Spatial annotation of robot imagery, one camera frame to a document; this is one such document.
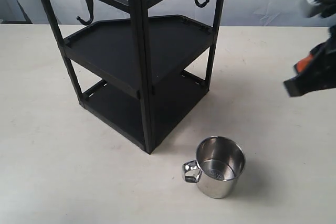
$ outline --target stainless steel mug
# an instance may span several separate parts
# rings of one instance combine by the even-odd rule
[[[245,167],[245,155],[234,141],[212,136],[196,150],[196,160],[182,166],[186,182],[196,183],[205,195],[220,199],[228,196]]]

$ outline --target white tabletop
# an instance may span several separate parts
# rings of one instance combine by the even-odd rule
[[[0,223],[335,223],[336,90],[289,98],[282,85],[327,36],[221,27],[209,94],[148,155],[78,105],[48,25],[0,25]],[[98,80],[76,70],[83,90]],[[211,135],[246,154],[226,199],[181,178]]]

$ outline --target shelf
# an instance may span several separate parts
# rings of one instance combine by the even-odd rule
[[[181,72],[212,43],[211,27],[183,16],[149,19],[152,81]],[[96,22],[65,38],[67,57],[137,97],[137,55],[129,19]]]
[[[207,93],[195,80],[175,75],[157,88],[154,96],[156,146]],[[85,92],[84,107],[144,150],[140,103],[104,80]]]

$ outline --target vertical post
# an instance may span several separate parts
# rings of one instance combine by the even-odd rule
[[[145,138],[145,151],[151,153],[154,140],[154,101],[152,88],[152,67],[149,44],[147,0],[128,0],[135,51],[138,52],[140,83],[140,106]]]
[[[41,0],[41,2],[42,2],[44,10],[46,12],[48,21],[50,23],[52,33],[54,34],[54,37],[56,39],[59,51],[62,55],[62,59],[64,61],[65,67],[68,71],[72,86],[75,89],[78,101],[79,101],[79,103],[82,103],[81,100],[82,100],[83,94],[82,94],[82,91],[80,89],[78,79],[76,77],[74,67],[72,66],[71,60],[69,58],[67,58],[67,56],[66,56],[66,53],[65,53],[65,50],[64,50],[64,40],[63,40],[63,37],[62,37],[62,33],[59,29],[53,7],[51,6],[50,0]]]
[[[210,46],[208,63],[206,67],[206,76],[205,76],[205,85],[207,86],[208,89],[210,88],[212,68],[214,65],[214,57],[217,45],[219,26],[221,24],[220,18],[222,16],[223,2],[224,0],[217,0],[216,2],[215,17],[213,23],[214,41],[213,44]]]

